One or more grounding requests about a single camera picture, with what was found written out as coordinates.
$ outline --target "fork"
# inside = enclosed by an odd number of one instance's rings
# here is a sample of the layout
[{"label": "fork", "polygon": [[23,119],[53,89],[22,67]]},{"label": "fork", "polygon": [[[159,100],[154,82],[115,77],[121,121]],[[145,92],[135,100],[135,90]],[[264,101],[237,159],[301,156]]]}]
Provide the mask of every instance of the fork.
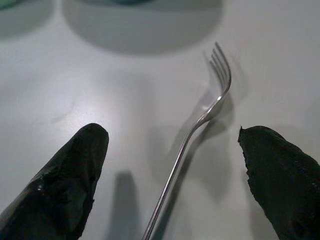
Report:
[{"label": "fork", "polygon": [[154,208],[154,211],[149,220],[147,228],[144,232],[142,240],[150,239],[150,236],[152,234],[152,231],[156,225],[158,216],[160,214],[161,208],[166,200],[166,197],[169,192],[169,188],[173,182],[173,179],[178,170],[179,164],[182,160],[182,157],[184,155],[184,152],[186,150],[186,147],[188,145],[188,142],[191,136],[200,126],[213,120],[219,114],[223,106],[224,100],[229,92],[230,85],[231,85],[231,70],[230,70],[230,66],[227,61],[227,58],[217,42],[214,44],[214,48],[211,54],[211,60],[209,61],[209,63],[210,63],[210,66],[212,67],[212,70],[216,74],[218,80],[220,81],[221,88],[222,88],[221,94],[220,96],[218,96],[217,99],[212,100],[212,104],[210,105],[210,107],[208,107],[208,109],[198,118],[198,120],[192,125],[192,127],[184,137],[180,150],[174,162],[173,168],[171,170],[171,173],[162,190],[161,196],[158,199],[158,202]]}]

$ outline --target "fork handle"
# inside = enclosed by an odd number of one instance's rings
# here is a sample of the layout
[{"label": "fork handle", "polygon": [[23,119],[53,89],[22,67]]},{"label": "fork handle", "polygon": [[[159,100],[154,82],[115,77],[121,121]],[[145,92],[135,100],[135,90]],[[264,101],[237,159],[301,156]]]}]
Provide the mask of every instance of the fork handle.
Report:
[{"label": "fork handle", "polygon": [[171,184],[173,182],[173,179],[174,179],[174,177],[175,177],[175,175],[177,173],[179,164],[180,164],[180,162],[182,160],[182,157],[184,155],[184,152],[186,150],[188,142],[189,142],[192,134],[196,131],[197,128],[198,128],[198,124],[195,124],[189,130],[189,132],[186,134],[186,136],[184,137],[183,142],[182,142],[181,147],[180,147],[180,150],[179,150],[179,153],[178,153],[178,155],[176,157],[175,163],[174,163],[173,168],[171,170],[171,173],[169,175],[169,178],[166,181],[166,184],[165,184],[165,186],[164,186],[164,188],[162,190],[161,196],[158,199],[158,202],[157,202],[157,204],[156,204],[156,206],[155,206],[155,208],[153,210],[152,216],[151,216],[151,218],[149,220],[149,223],[148,223],[148,225],[146,227],[146,230],[145,230],[141,240],[149,240],[150,239],[150,236],[151,236],[152,231],[153,231],[153,229],[154,229],[154,227],[156,225],[156,222],[157,222],[158,216],[160,214],[161,208],[162,208],[162,206],[163,206],[163,204],[164,204],[164,202],[166,200],[169,188],[170,188],[170,186],[171,186]]}]

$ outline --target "white surface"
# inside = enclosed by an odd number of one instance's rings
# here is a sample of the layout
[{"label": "white surface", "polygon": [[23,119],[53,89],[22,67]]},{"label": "white surface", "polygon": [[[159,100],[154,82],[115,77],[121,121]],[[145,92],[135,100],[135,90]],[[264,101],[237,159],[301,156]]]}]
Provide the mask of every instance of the white surface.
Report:
[{"label": "white surface", "polygon": [[163,238],[276,240],[246,184],[238,131],[266,125],[320,159],[319,0],[34,0],[0,11],[0,210],[83,125],[110,135],[82,240],[139,240],[218,41],[233,82]]}]

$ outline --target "metal fork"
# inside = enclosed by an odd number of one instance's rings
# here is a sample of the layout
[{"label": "metal fork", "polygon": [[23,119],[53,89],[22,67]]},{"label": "metal fork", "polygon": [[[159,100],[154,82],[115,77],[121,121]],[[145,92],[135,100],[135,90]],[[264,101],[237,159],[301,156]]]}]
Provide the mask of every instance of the metal fork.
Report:
[{"label": "metal fork", "polygon": [[155,209],[149,220],[148,226],[144,232],[142,240],[150,239],[150,236],[152,234],[152,231],[155,227],[158,216],[160,214],[161,208],[166,200],[166,196],[168,195],[169,188],[173,182],[174,176],[178,170],[179,164],[182,160],[183,154],[186,150],[186,147],[188,145],[188,142],[191,136],[201,125],[211,121],[218,115],[218,113],[220,112],[223,106],[225,97],[229,92],[230,85],[231,85],[231,70],[230,70],[230,66],[228,64],[227,58],[217,42],[215,43],[215,46],[212,50],[211,60],[209,61],[209,63],[213,71],[215,72],[218,80],[220,81],[221,88],[222,88],[221,94],[217,99],[213,99],[211,106],[201,115],[201,117],[199,117],[199,119],[193,124],[193,126],[190,128],[190,130],[184,137],[179,153],[176,157],[175,163],[169,175],[169,178],[155,206]]}]

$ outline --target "table surface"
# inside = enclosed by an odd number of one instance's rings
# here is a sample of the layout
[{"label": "table surface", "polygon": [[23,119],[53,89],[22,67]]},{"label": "table surface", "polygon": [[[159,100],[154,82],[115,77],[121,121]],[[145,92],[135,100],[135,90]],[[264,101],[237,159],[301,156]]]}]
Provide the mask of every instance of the table surface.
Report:
[{"label": "table surface", "polygon": [[0,210],[95,122],[110,143],[81,239],[141,239],[214,80],[207,59],[218,41],[230,95],[192,139],[153,240],[276,240],[250,194],[238,134],[268,126],[320,159],[320,1],[98,1],[0,11]]}]

